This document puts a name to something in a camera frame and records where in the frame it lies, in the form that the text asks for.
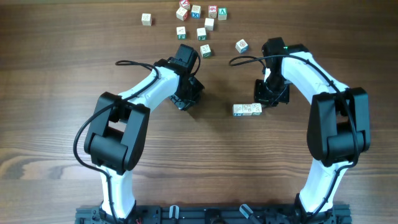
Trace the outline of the green Z letter block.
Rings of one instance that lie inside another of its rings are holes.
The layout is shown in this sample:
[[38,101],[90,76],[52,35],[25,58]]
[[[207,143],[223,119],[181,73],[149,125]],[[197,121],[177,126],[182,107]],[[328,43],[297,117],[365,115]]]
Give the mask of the green Z letter block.
[[262,114],[262,105],[260,103],[253,103],[251,105],[252,115],[260,115]]

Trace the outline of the red M letter block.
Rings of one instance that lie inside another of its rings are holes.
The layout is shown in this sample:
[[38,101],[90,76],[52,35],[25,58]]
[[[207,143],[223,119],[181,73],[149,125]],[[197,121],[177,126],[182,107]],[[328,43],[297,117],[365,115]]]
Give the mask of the red M letter block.
[[252,116],[252,104],[243,104],[243,116]]

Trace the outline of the blue edged wooden block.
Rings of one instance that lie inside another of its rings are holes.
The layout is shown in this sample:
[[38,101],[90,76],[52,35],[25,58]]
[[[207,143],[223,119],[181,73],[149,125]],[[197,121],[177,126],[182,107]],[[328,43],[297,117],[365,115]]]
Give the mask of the blue edged wooden block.
[[242,104],[234,104],[233,105],[233,116],[242,116],[243,115],[243,105]]

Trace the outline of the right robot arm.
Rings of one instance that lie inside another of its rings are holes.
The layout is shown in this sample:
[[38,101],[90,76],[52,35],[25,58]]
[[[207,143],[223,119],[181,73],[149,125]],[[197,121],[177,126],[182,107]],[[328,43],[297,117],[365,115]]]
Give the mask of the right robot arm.
[[286,46],[269,39],[262,46],[265,79],[256,80],[254,100],[265,107],[289,102],[291,85],[310,103],[307,146],[313,157],[298,194],[301,217],[328,215],[345,172],[370,147],[369,100],[363,88],[350,88],[329,75],[302,44]]

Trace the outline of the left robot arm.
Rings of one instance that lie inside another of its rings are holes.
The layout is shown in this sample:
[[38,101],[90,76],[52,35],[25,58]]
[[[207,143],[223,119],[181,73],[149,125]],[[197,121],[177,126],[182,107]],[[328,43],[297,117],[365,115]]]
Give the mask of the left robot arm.
[[144,150],[151,112],[166,99],[186,111],[204,89],[195,78],[200,56],[193,47],[182,44],[175,56],[141,66],[150,74],[118,95],[104,92],[81,127],[88,131],[84,151],[91,157],[89,169],[101,175],[104,199],[98,211],[103,223],[135,222],[132,170]]

